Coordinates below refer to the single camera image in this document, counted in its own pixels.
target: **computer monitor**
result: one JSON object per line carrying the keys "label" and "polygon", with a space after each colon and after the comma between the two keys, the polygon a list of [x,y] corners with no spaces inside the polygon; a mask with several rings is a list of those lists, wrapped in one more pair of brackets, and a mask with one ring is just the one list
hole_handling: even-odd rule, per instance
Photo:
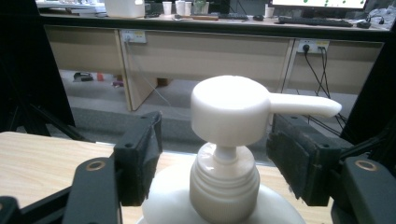
{"label": "computer monitor", "polygon": [[364,10],[368,0],[269,0],[275,8],[301,9],[302,17],[344,18],[348,11]]}

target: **white pump dispenser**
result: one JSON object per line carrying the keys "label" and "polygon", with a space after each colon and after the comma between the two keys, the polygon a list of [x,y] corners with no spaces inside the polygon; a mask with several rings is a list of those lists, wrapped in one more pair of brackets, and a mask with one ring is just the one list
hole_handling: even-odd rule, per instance
{"label": "white pump dispenser", "polygon": [[200,82],[191,96],[191,127],[208,143],[192,166],[157,174],[143,203],[142,223],[304,223],[285,199],[260,184],[244,146],[265,135],[271,113],[330,117],[340,110],[325,98],[270,93],[245,77]]}

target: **cable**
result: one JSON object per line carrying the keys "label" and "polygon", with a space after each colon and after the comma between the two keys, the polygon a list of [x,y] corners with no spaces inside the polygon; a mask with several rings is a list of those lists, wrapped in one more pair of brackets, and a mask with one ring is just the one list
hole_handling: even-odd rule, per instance
{"label": "cable", "polygon": [[[129,51],[131,51],[129,44],[128,43],[124,43],[124,44],[126,44],[126,46],[127,46],[127,53],[129,53]],[[174,113],[176,113],[184,118],[189,119],[191,116],[185,115],[185,114],[182,114],[182,113],[179,113],[178,111],[176,111],[175,108],[171,105],[171,103],[157,90],[157,88],[155,88],[154,86],[151,85],[151,83],[146,79],[145,72],[143,71],[140,63],[137,61],[137,59],[134,57],[134,55],[132,53],[130,54],[130,56],[131,56],[132,61],[135,62],[136,66],[137,66],[137,70],[138,70],[137,74],[139,76],[141,76],[150,85],[150,87],[154,90],[154,92],[156,92],[161,97],[161,99],[163,99],[167,103],[167,105],[172,109],[172,111]]]}
{"label": "cable", "polygon": [[236,0],[236,3],[242,8],[242,10],[244,11],[245,15],[247,15],[247,12],[245,11],[244,7],[242,7],[242,4],[239,0]]}
{"label": "cable", "polygon": [[[309,45],[304,45],[304,46],[303,46],[304,56],[305,56],[306,62],[308,63],[309,67],[311,68],[312,72],[314,73],[314,76],[315,76],[315,78],[316,78],[316,80],[317,80],[317,82],[318,82],[318,84],[319,84],[318,90],[315,91],[316,96],[318,96],[320,90],[323,90],[323,92],[326,94],[326,96],[327,96],[329,99],[332,99],[332,97],[330,96],[329,83],[328,83],[327,73],[326,73],[326,67],[327,67],[327,50],[326,50],[326,48],[323,48],[323,47],[318,47],[318,49],[320,49],[320,52],[321,52],[322,67],[323,67],[323,72],[322,72],[322,76],[321,76],[320,80],[318,79],[318,75],[316,74],[314,68],[312,67],[312,65],[311,65],[311,63],[309,62],[308,57],[307,57],[307,54],[308,54],[308,51],[309,51]],[[343,124],[341,123],[341,121],[343,121],[343,122],[344,122],[344,125],[346,125],[346,124],[347,124],[347,119],[346,119],[344,116],[342,116],[340,113],[338,113],[338,114],[337,114],[336,116],[334,116],[334,117],[335,117],[335,119],[337,120],[337,123],[338,123],[338,125],[340,126],[341,130],[343,130],[343,129],[344,129],[344,126],[343,126]],[[308,123],[309,123],[310,120],[313,120],[316,124],[318,124],[318,119],[314,119],[313,117],[309,116],[309,117],[308,117]],[[337,132],[336,130],[334,130],[334,129],[328,127],[328,126],[325,125],[324,123],[321,123],[320,126],[322,126],[322,127],[326,126],[326,129],[327,129],[329,132],[331,132],[331,133],[335,133],[335,134],[337,134],[337,135],[340,134],[339,132]]]}
{"label": "cable", "polygon": [[319,88],[322,89],[322,90],[324,91],[324,93],[327,95],[328,98],[330,98],[329,93],[327,93],[326,90],[323,88],[323,86],[320,85],[320,81],[319,81],[318,75],[317,75],[317,73],[315,72],[314,68],[312,67],[311,63],[309,62],[308,57],[306,56],[306,55],[308,54],[308,51],[309,51],[309,45],[304,45],[304,46],[303,46],[303,50],[304,50],[305,60],[306,60],[306,62],[308,63],[309,67],[311,68],[311,71],[314,73],[315,79],[317,80],[317,82],[318,82],[318,84],[319,84]]}

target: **cup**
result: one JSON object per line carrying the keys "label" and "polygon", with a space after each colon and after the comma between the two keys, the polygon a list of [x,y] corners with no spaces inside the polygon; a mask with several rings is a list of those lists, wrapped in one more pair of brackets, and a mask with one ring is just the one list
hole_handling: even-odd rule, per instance
{"label": "cup", "polygon": [[185,16],[191,15],[191,6],[192,6],[192,2],[186,2],[184,4],[184,15]]}
{"label": "cup", "polygon": [[264,18],[272,18],[274,16],[274,10],[274,7],[268,7],[268,4],[265,4]]}
{"label": "cup", "polygon": [[163,2],[163,14],[171,15],[172,12],[172,2]]}
{"label": "cup", "polygon": [[202,12],[203,12],[204,14],[209,13],[209,2],[206,2],[205,6],[204,6],[204,8],[203,8],[203,10],[202,10]]}
{"label": "cup", "polygon": [[184,1],[176,1],[176,13],[177,15],[184,16],[185,15],[185,2]]}
{"label": "cup", "polygon": [[205,14],[206,0],[194,0],[194,14]]}

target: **screw hole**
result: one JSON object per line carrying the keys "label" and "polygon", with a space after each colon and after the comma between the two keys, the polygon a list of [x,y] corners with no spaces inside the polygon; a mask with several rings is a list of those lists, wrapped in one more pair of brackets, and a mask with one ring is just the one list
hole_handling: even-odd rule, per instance
{"label": "screw hole", "polygon": [[87,165],[87,171],[97,171],[105,167],[106,163],[104,161],[93,161]]}

